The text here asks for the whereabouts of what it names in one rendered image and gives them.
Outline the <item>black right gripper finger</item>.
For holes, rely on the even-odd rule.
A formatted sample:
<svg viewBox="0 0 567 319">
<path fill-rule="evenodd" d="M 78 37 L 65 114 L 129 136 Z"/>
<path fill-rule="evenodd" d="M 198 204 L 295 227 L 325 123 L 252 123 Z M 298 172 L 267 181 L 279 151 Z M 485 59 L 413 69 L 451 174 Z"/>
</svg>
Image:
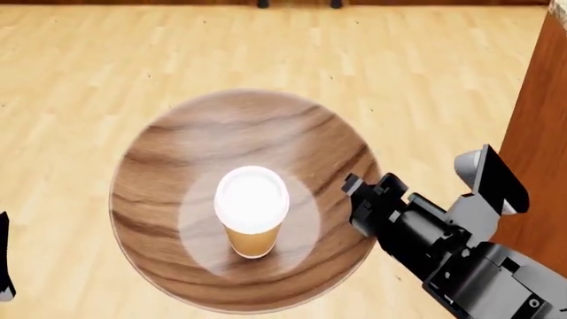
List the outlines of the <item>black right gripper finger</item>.
<svg viewBox="0 0 567 319">
<path fill-rule="evenodd" d="M 408 186 L 397 175 L 387 173 L 377 183 L 374 190 L 381 198 L 398 201 L 407 192 Z"/>
<path fill-rule="evenodd" d="M 349 174 L 341 190 L 349 197 L 364 198 L 367 196 L 369 186 L 359 176 Z"/>
</svg>

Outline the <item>round wooden table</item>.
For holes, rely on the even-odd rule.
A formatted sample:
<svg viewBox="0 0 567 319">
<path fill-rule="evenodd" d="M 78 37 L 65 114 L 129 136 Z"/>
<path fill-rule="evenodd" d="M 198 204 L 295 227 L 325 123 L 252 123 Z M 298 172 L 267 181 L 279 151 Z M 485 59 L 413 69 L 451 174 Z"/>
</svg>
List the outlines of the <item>round wooden table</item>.
<svg viewBox="0 0 567 319">
<path fill-rule="evenodd" d="M 291 210 L 266 257 L 230 247 L 214 191 L 232 169 L 277 172 Z M 228 89 L 171 108 L 136 137 L 116 169 L 109 211 L 133 267 L 190 305 L 249 318 L 341 284 L 375 242 L 349 222 L 347 175 L 376 183 L 372 151 L 334 112 L 302 97 Z"/>
</svg>

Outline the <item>brown wooden counter cabinet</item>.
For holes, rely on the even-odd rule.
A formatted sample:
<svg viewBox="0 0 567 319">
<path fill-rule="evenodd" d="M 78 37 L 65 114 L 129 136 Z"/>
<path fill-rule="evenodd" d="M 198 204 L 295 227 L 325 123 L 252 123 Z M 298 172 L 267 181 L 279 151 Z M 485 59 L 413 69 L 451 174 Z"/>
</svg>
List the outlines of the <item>brown wooden counter cabinet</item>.
<svg viewBox="0 0 567 319">
<path fill-rule="evenodd" d="M 544 262 L 567 250 L 567 31 L 544 19 L 500 155 L 530 195 L 526 214 L 504 217 L 497 241 Z"/>
</svg>

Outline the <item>orange cup with white lid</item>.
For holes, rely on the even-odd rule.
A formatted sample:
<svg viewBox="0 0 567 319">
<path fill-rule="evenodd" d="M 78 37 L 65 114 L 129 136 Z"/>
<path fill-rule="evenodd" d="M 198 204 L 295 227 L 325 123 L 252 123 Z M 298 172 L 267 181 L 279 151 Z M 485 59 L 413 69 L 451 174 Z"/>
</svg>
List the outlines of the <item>orange cup with white lid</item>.
<svg viewBox="0 0 567 319">
<path fill-rule="evenodd" d="M 273 249 L 290 205 L 284 180 L 265 167 L 233 169 L 214 194 L 214 212 L 233 251 L 252 260 Z"/>
</svg>

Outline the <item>speckled stone countertop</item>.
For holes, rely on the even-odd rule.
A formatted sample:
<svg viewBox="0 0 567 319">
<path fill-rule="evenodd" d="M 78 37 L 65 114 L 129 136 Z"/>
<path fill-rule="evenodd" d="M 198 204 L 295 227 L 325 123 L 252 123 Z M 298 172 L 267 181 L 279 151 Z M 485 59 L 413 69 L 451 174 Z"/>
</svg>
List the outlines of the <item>speckled stone countertop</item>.
<svg viewBox="0 0 567 319">
<path fill-rule="evenodd" d="M 567 0 L 550 0 L 548 12 L 567 26 Z"/>
</svg>

